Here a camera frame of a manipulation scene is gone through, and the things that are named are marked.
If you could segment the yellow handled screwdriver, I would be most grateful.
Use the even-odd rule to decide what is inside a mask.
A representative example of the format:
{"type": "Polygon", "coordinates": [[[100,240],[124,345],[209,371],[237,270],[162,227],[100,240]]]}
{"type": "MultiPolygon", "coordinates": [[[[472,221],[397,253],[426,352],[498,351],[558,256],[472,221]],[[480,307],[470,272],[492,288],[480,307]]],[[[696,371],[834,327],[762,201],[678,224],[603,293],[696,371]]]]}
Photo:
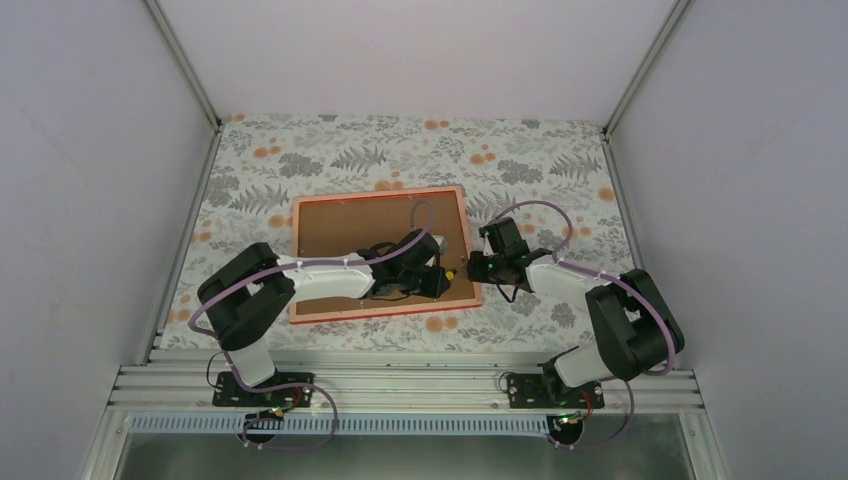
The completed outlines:
{"type": "Polygon", "coordinates": [[[453,280],[458,274],[460,274],[465,269],[466,269],[466,264],[461,264],[461,265],[459,265],[455,268],[447,269],[445,276],[448,280],[453,280]]]}

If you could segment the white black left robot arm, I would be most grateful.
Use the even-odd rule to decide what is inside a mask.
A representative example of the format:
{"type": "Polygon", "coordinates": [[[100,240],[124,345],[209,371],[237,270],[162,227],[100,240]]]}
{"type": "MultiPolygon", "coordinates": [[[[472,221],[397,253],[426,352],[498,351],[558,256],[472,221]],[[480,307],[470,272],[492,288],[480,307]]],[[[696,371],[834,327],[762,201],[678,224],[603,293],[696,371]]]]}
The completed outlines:
{"type": "Polygon", "coordinates": [[[255,405],[278,391],[265,334],[291,303],[328,298],[437,299],[450,287],[441,256],[446,240],[425,230],[341,257],[279,257],[250,245],[197,290],[211,335],[233,366],[239,392],[255,405]]]}

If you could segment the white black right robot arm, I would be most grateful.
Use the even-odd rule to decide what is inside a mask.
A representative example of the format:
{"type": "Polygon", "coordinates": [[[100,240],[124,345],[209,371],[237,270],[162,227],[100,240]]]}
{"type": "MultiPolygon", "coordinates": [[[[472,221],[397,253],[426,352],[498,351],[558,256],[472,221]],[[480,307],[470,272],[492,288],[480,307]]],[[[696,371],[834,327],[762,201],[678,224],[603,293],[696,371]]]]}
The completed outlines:
{"type": "Polygon", "coordinates": [[[510,218],[495,220],[479,233],[485,248],[470,255],[471,281],[557,298],[588,312],[593,342],[542,365],[541,391],[549,404],[565,407],[581,386],[595,381],[672,371],[685,339],[646,271],[614,276],[557,260],[547,249],[530,249],[510,218]]]}

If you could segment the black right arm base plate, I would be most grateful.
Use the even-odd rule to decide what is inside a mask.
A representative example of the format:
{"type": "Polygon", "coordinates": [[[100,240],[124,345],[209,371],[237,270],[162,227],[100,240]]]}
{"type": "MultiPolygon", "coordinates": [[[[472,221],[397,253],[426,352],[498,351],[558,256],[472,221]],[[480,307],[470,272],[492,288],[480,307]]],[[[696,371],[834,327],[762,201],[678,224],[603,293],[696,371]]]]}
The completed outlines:
{"type": "Polygon", "coordinates": [[[558,377],[543,374],[506,373],[503,377],[513,409],[600,409],[605,406],[599,382],[568,387],[558,377]]]}

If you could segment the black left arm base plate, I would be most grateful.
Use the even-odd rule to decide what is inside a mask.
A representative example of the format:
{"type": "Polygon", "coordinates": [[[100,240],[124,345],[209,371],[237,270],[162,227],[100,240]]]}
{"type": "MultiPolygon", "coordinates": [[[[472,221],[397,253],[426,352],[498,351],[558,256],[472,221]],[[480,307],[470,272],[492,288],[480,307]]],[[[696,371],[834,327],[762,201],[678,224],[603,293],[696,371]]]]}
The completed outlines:
{"type": "Polygon", "coordinates": [[[277,372],[265,382],[245,390],[231,371],[218,374],[211,403],[215,407],[308,407],[315,376],[303,372],[277,372]]]}

